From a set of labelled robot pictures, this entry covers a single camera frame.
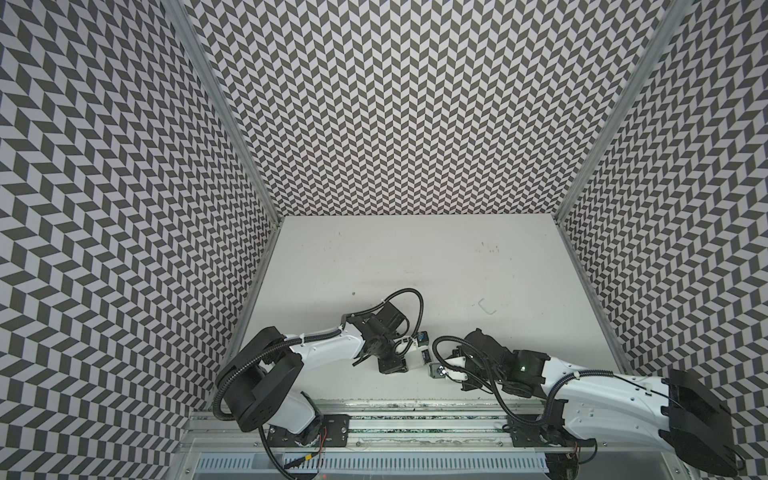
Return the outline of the clear remote battery cover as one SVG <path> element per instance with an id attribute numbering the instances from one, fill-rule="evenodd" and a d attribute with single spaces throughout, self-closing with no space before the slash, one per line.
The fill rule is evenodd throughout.
<path id="1" fill-rule="evenodd" d="M 488 316 L 493 316 L 497 312 L 495 305 L 486 298 L 479 299 L 477 306 Z"/>

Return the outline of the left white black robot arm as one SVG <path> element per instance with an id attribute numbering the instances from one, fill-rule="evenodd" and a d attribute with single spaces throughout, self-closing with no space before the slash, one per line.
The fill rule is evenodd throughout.
<path id="1" fill-rule="evenodd" d="M 359 364 L 374 357 L 383 372 L 405 367 L 398 344 L 409 320 L 385 302 L 361 313 L 346 314 L 329 330 L 284 335 L 276 327 L 258 332 L 216 379 L 211 409 L 220 421 L 234 421 L 243 432 L 263 427 L 285 434 L 298 446 L 321 437 L 326 421 L 305 392 L 295 389 L 303 373 L 336 362 Z"/>

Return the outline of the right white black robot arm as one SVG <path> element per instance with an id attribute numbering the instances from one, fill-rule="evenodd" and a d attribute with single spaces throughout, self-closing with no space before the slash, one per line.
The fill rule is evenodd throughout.
<path id="1" fill-rule="evenodd" d="M 542 400 L 538 413 L 507 413 L 505 429 L 517 445 L 649 447 L 723 477 L 743 467 L 730 408 L 694 372 L 658 377 L 588 369 L 542 352 L 510 350 L 481 330 L 460 340 L 448 364 L 465 390 L 487 390 L 497 400 Z"/>

